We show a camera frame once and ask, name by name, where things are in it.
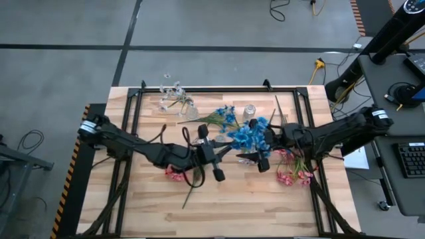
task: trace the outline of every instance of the concrete floor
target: concrete floor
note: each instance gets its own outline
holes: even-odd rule
[[[0,44],[115,44],[123,45],[136,0],[0,0]],[[398,7],[402,1],[395,1]],[[144,0],[133,45],[167,46],[281,46],[350,48],[359,33],[349,0],[328,0],[318,17],[308,2],[293,0],[282,8],[286,22],[268,13],[261,0]],[[370,39],[362,38],[367,44]],[[415,42],[425,48],[425,39]],[[345,54],[263,52],[130,51],[120,86],[307,84],[314,60],[339,63]],[[34,156],[55,162],[51,172],[34,171],[8,229],[10,238],[47,238],[57,210],[76,130],[84,106],[104,103],[116,70],[117,50],[0,49],[0,132],[10,147],[30,129],[44,132]],[[341,67],[342,72],[348,66]],[[337,77],[327,66],[327,81]],[[314,84],[321,84],[323,71]],[[369,94],[366,84],[358,91]],[[344,111],[364,97],[351,94]],[[425,225],[404,217],[397,207],[376,208],[382,190],[354,179],[351,188],[363,232],[379,236],[423,238]],[[47,210],[34,197],[47,202]]]

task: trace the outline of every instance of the white label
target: white label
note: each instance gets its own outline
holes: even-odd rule
[[[409,146],[425,146],[425,143],[409,143]]]
[[[378,116],[380,114],[386,114],[385,110],[378,110],[378,111],[372,112],[373,116]]]
[[[81,124],[82,125],[87,125],[88,127],[92,127],[92,128],[95,128],[96,127],[96,124],[95,123],[93,123],[91,121],[88,121],[88,120],[84,120]]]
[[[85,125],[81,125],[80,126],[80,129],[83,129],[83,130],[85,130],[85,131],[87,131],[87,132],[89,132],[89,133],[96,133],[96,130],[94,130],[93,128],[91,128],[91,127],[87,127],[87,126],[85,126]]]

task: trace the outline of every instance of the wooden tabletop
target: wooden tabletop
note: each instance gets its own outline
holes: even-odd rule
[[[112,88],[105,115],[111,122],[121,126],[127,96],[126,87]],[[323,86],[308,86],[309,99],[316,126],[331,122]],[[219,107],[236,106],[236,115],[242,119],[244,107],[256,106],[255,116],[270,118],[276,113],[273,124],[280,124],[275,95],[278,96],[288,122],[297,122],[292,93],[199,93],[192,94],[200,116],[206,116]],[[158,110],[162,94],[143,94],[137,134],[143,139],[155,137],[162,125],[167,124],[165,143],[185,145],[181,134],[183,126],[188,127],[191,138],[197,136],[199,123],[185,121],[177,115],[179,107],[168,112]],[[129,128],[135,103],[132,104]],[[306,119],[304,103],[301,101],[303,118]],[[219,128],[209,127],[210,138],[219,134]],[[189,191],[184,182],[171,181],[164,170],[154,167],[140,154],[133,156],[122,236],[134,237],[197,237],[197,236],[317,236],[317,228],[311,203],[309,187],[300,184],[291,187],[276,181],[276,168],[280,156],[273,153],[271,168],[259,173],[256,165],[243,165],[232,150],[220,164],[226,180],[214,180],[212,167],[207,166],[205,184],[194,189],[184,209],[183,202]],[[332,154],[341,156],[339,150]],[[94,163],[106,158],[105,151],[99,151]],[[347,222],[360,230],[357,213],[344,164],[341,160],[327,158],[323,161],[331,200]],[[91,174],[82,208],[78,233],[85,231],[96,219],[106,204],[114,160],[96,166]],[[110,230],[114,229],[118,210],[113,211]],[[321,204],[325,228],[329,228],[325,207]]]

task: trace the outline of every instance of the blue flower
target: blue flower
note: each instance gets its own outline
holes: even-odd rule
[[[225,123],[223,123],[222,129],[220,130],[220,133],[226,133],[226,130],[227,130],[227,125]]]
[[[232,149],[235,149],[235,150],[239,150],[240,149],[240,144],[238,142],[236,142],[236,141],[233,141],[230,146],[232,147]]]
[[[226,114],[226,122],[227,123],[233,123],[236,119],[236,116],[234,114]]]
[[[258,123],[261,123],[262,125],[268,125],[268,120],[264,117],[258,117],[257,121]]]
[[[216,112],[219,116],[224,116],[224,109],[222,109],[222,108],[218,108],[215,112]]]
[[[234,140],[241,148],[251,149],[252,147],[252,138],[245,133],[236,133]]]
[[[249,133],[251,131],[251,129],[250,129],[250,127],[249,126],[247,126],[247,125],[245,125],[244,127],[241,127],[240,129],[239,129],[239,132],[241,132],[241,133]]]
[[[236,131],[228,132],[228,133],[227,133],[227,137],[231,137],[231,138],[236,137]]]
[[[269,150],[269,148],[270,148],[270,145],[268,145],[264,140],[263,141],[261,141],[259,144],[258,144],[258,148],[260,148],[261,150]]]
[[[261,143],[262,141],[264,141],[264,135],[263,135],[262,133],[257,133],[257,134],[254,136],[254,143],[259,144],[259,143]]]
[[[263,130],[268,127],[268,120],[266,118],[258,117],[257,121],[258,121],[257,126],[259,129]]]

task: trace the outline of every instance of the black keyboard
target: black keyboard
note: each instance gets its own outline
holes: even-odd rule
[[[425,177],[425,143],[396,143],[393,147],[405,178]]]

